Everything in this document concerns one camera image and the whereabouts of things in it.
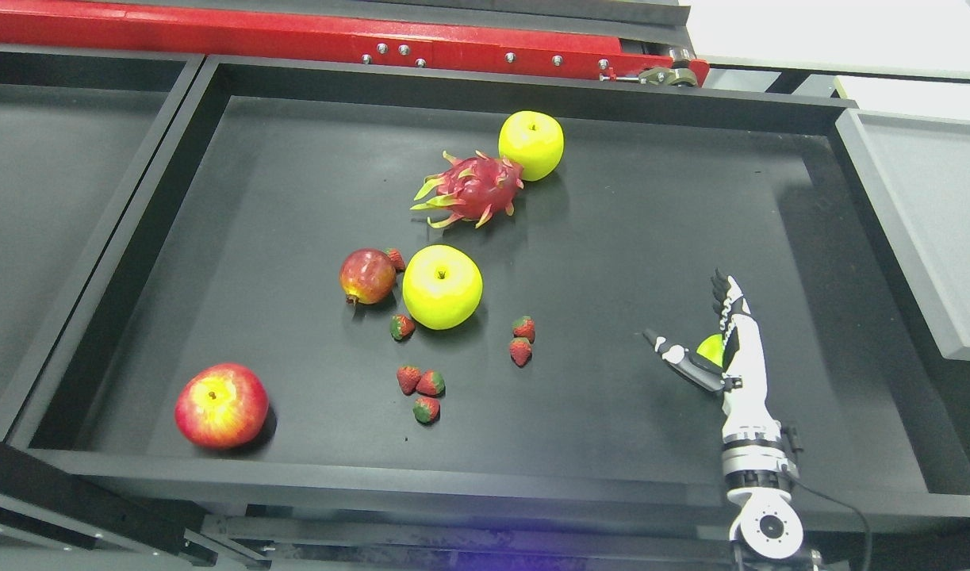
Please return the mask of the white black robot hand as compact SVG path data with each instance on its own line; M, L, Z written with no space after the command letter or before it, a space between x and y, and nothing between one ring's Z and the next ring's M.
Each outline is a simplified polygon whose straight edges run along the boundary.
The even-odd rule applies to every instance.
M716 271L711 278L713 309L723 336L723 364L647 329L643 332L660 360L681 378L709 393L723 395L724 443L781 442L781 427L768 412L768 374L759 322L734 276Z

